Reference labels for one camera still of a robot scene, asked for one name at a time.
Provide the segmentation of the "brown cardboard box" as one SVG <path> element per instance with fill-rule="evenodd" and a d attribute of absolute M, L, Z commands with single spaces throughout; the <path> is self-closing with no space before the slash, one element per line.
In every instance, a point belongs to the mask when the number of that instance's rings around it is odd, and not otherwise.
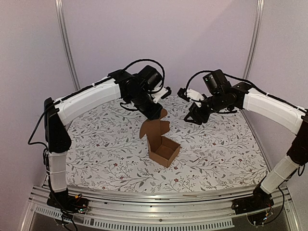
<path fill-rule="evenodd" d="M 139 137 L 141 139 L 146 135 L 149 158 L 169 168 L 180 152 L 180 144 L 165 136 L 170 132 L 170 122 L 162 120 L 166 116 L 166 109 L 162 109 L 158 119 L 145 120 L 141 126 Z"/>

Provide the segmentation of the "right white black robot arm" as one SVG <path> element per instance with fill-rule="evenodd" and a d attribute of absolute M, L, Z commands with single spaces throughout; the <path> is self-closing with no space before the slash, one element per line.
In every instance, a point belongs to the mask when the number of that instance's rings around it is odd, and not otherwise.
<path fill-rule="evenodd" d="M 295 134 L 286 157 L 264 177 L 255 188 L 255 195 L 249 198 L 249 206 L 259 210 L 267 203 L 267 194 L 271 194 L 308 162 L 308 111 L 265 93 L 248 80 L 239 78 L 238 84 L 233 86 L 227 80 L 229 75 L 220 69 L 199 73 L 204 74 L 203 81 L 211 96 L 206 97 L 189 87 L 179 89 L 178 96 L 192 102 L 184 119 L 186 122 L 201 125 L 208 122 L 212 113 L 228 114 L 237 108 L 262 115 Z"/>

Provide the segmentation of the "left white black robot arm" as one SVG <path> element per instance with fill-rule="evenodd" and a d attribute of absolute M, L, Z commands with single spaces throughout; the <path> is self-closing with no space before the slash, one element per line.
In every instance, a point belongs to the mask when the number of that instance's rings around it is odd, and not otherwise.
<path fill-rule="evenodd" d="M 66 125 L 80 115 L 117 99 L 123 99 L 124 104 L 133 104 L 135 110 L 149 120 L 158 119 L 162 111 L 159 100 L 170 94 L 170 88 L 164 87 L 164 80 L 165 74 L 160 74 L 150 65 L 136 74 L 119 69 L 63 98 L 45 100 L 44 111 L 39 118 L 44 122 L 45 164 L 49 186 L 55 192 L 52 199 L 61 209 L 69 208 L 72 203 L 71 197 L 64 193 L 67 189 L 66 155 L 72 143 Z"/>

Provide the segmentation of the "floral patterned table mat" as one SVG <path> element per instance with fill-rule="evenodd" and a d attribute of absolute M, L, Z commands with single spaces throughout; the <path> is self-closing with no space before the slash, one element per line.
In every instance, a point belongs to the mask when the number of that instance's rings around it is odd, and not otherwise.
<path fill-rule="evenodd" d="M 151 160 L 139 138 L 145 117 L 105 103 L 76 118 L 68 129 L 72 145 L 66 182 L 94 190 L 188 193 L 258 184 L 268 168 L 241 113 L 213 114 L 201 126 L 186 123 L 190 104 L 177 96 L 161 101 L 170 131 L 180 144 L 170 167 Z"/>

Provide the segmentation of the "aluminium front rail frame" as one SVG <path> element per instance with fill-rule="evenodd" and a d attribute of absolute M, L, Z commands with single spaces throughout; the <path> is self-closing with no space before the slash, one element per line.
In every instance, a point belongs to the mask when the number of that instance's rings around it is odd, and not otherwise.
<path fill-rule="evenodd" d="M 136 193 L 69 187 L 89 200 L 85 214 L 75 214 L 79 230 L 106 231 L 300 231 L 287 187 L 272 194 L 274 206 L 266 224 L 254 226 L 249 214 L 236 214 L 232 201 L 252 194 L 252 186 L 204 192 Z"/>

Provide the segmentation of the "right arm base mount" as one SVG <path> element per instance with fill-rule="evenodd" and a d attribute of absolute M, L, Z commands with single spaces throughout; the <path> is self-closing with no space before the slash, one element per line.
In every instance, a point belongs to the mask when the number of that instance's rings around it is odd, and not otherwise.
<path fill-rule="evenodd" d="M 260 187 L 257 187 L 253 190 L 251 196 L 232 200 L 231 209 L 238 215 L 265 209 L 273 205 L 272 195 L 267 194 Z"/>

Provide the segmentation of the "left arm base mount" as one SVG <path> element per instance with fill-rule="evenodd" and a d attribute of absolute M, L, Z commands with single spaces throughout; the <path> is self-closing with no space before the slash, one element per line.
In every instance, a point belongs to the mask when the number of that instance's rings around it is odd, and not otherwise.
<path fill-rule="evenodd" d="M 47 205 L 67 213 L 85 213 L 88 210 L 89 200 L 84 198 L 81 193 L 75 196 L 69 195 L 68 189 L 62 192 L 51 190 Z"/>

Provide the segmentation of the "right aluminium corner post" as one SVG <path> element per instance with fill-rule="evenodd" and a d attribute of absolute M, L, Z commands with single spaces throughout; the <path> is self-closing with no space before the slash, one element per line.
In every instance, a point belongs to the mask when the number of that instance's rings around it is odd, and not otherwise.
<path fill-rule="evenodd" d="M 258 37 L 259 37 L 260 29 L 261 29 L 263 12 L 264 12 L 264 3 L 265 3 L 264 0 L 257 1 L 253 33 L 252 33 L 250 48 L 248 51 L 248 57 L 245 63 L 244 74 L 243 74 L 243 79 L 246 79 L 246 80 L 249 77 L 249 74 L 250 74 L 250 71 L 253 65 L 254 56 L 257 50 L 257 42 L 258 42 Z"/>

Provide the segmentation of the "aluminium corner post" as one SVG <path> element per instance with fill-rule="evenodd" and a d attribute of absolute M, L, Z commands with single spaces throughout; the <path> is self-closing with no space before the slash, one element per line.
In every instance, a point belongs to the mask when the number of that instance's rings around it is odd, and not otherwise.
<path fill-rule="evenodd" d="M 246 79 L 246 80 L 249 77 L 249 74 L 250 74 L 250 71 L 253 65 L 254 56 L 257 50 L 257 42 L 258 42 L 258 37 L 259 37 L 260 29 L 261 29 L 263 12 L 264 12 L 264 3 L 265 3 L 264 0 L 257 1 L 253 33 L 252 33 L 250 48 L 248 51 L 248 57 L 245 63 L 244 74 L 243 74 L 243 79 Z"/>
<path fill-rule="evenodd" d="M 69 36 L 68 36 L 66 23 L 65 23 L 63 1 L 55 0 L 54 2 L 55 2 L 56 14 L 57 14 L 57 19 L 58 19 L 58 24 L 59 24 L 59 29 L 60 29 L 60 35 L 61 35 L 61 39 L 62 39 L 62 43 L 64 47 L 64 54 L 66 56 L 67 65 L 68 65 L 68 69 L 69 69 L 70 76 L 72 79 L 72 83 L 73 83 L 75 90 L 80 90 L 81 87 L 80 87 L 79 79 L 77 76 L 77 71 L 75 68 L 74 59 L 73 59 L 70 42 L 69 42 Z"/>

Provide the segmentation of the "left aluminium corner post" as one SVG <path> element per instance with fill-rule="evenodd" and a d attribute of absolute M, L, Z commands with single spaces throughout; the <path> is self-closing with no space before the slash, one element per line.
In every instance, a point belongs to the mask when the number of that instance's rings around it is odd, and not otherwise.
<path fill-rule="evenodd" d="M 66 23 L 65 23 L 63 1 L 55 0 L 54 2 L 55 2 L 56 14 L 57 14 L 57 19 L 58 19 L 58 24 L 59 24 L 59 29 L 60 29 L 60 35 L 61 35 L 61 39 L 62 39 L 62 43 L 64 47 L 64 54 L 66 56 L 67 65 L 68 65 L 68 69 L 69 69 L 70 76 L 72 79 L 72 83 L 73 83 L 75 90 L 80 90 L 81 87 L 80 87 L 79 79 L 77 76 L 77 71 L 75 68 L 74 59 L 73 59 L 70 42 L 69 42 L 69 36 L 68 36 Z"/>

